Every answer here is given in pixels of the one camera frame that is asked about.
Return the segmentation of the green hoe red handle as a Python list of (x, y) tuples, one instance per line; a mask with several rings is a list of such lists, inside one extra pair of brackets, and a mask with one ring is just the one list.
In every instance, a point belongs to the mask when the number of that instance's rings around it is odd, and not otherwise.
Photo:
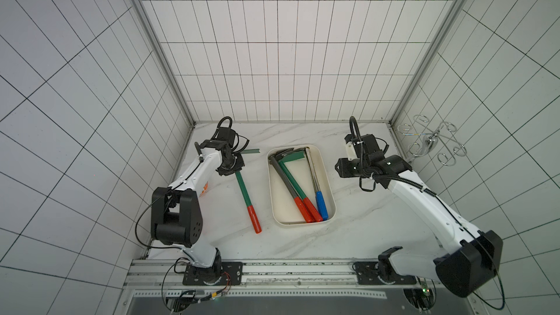
[(260, 222), (258, 220), (258, 216), (256, 214), (256, 211), (255, 211), (255, 209), (252, 205), (251, 198), (249, 197), (249, 193), (248, 193), (248, 190), (246, 188), (244, 178), (241, 174), (241, 170), (244, 166), (244, 160), (243, 160), (243, 157), (242, 157), (242, 152), (237, 153), (236, 157), (237, 157), (236, 166), (238, 166), (238, 169), (235, 172), (236, 180), (237, 180), (239, 188), (242, 192), (242, 196), (243, 196), (243, 199), (244, 199), (244, 202), (245, 202), (245, 205), (246, 205), (246, 209), (247, 209), (250, 221), (252, 223), (252, 227), (254, 228), (255, 233), (259, 234), (259, 233), (262, 232), (262, 228), (260, 226)]
[(274, 157), (282, 172), (284, 173), (284, 176), (289, 181), (289, 186), (296, 194), (295, 202), (304, 220), (307, 223), (319, 223), (326, 220), (328, 218), (328, 213), (326, 212), (324, 200), (318, 200), (318, 203), (322, 203), (319, 205), (319, 209), (316, 208), (315, 205), (311, 202), (311, 199), (306, 195), (304, 189), (300, 184), (300, 180), (302, 180), (304, 176), (294, 174), (287, 166), (288, 163), (302, 163), (302, 160), (306, 160), (306, 162), (308, 163), (309, 171), (311, 171), (312, 168), (311, 164), (309, 163), (309, 156), (307, 156), (306, 148), (288, 148), (279, 151), (277, 154), (275, 154)]

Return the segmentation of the grey speckled hoe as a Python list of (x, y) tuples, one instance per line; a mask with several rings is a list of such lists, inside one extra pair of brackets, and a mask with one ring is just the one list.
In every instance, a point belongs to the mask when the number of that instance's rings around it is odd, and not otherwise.
[(288, 148), (271, 154), (268, 156), (268, 161), (279, 175), (284, 186), (287, 188), (288, 193), (295, 202), (295, 205), (301, 213), (305, 223), (315, 223), (321, 218), (318, 211), (315, 208), (311, 209), (312, 203), (306, 195), (301, 197), (300, 194), (303, 190), (300, 188), (291, 172), (287, 169), (287, 166), (285, 166), (287, 161), (301, 159), (300, 153), (300, 150)]

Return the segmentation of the cream plastic storage tray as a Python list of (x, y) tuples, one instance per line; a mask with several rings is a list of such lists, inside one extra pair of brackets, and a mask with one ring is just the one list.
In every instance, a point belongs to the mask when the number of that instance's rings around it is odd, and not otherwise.
[[(274, 169), (272, 164), (268, 162), (268, 174), (269, 174), (269, 187), (271, 196), (271, 210), (276, 224), (283, 228), (296, 228), (296, 227), (313, 227), (326, 225), (333, 221), (336, 216), (336, 204), (328, 180), (328, 171), (325, 168), (324, 161), (322, 160), (321, 152), (319, 148), (313, 144), (302, 144), (295, 145), (294, 148), (306, 148), (308, 147), (311, 153), (314, 168), (317, 174), (317, 179), (319, 183), (319, 188), (323, 195), (325, 205), (328, 211), (328, 219), (324, 222), (318, 223), (307, 223), (299, 209), (297, 208), (293, 197), (290, 195), (286, 185), (281, 180), (277, 171)], [(303, 189), (303, 192), (311, 200), (312, 204), (316, 207), (316, 192), (314, 192), (312, 185), (312, 174), (309, 169), (307, 160), (297, 159), (287, 163), (287, 169), (290, 171), (291, 175), (295, 178), (296, 182)]]

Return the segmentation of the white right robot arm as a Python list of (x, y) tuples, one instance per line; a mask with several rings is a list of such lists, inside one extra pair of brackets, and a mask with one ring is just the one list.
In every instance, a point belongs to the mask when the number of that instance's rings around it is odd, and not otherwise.
[(464, 298), (500, 276), (503, 240), (493, 231), (483, 232), (461, 217), (428, 188), (411, 165), (399, 155), (386, 155), (372, 134), (360, 133), (355, 117), (349, 119), (347, 157), (335, 165), (341, 178), (370, 180), (407, 204), (431, 230), (438, 245), (414, 252), (394, 246), (378, 256), (377, 275), (385, 284), (399, 276), (439, 281)]

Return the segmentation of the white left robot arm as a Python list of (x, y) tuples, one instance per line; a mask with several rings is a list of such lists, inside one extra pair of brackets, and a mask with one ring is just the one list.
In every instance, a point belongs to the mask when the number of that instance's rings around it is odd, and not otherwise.
[(219, 249), (202, 237), (199, 195), (214, 173), (241, 177), (242, 152), (249, 143), (239, 145), (241, 136), (232, 125), (232, 117), (225, 116), (210, 139), (196, 143), (198, 157), (170, 185), (155, 189), (149, 208), (152, 240), (162, 243), (160, 249), (181, 251), (196, 272), (209, 281), (219, 279), (223, 267)]

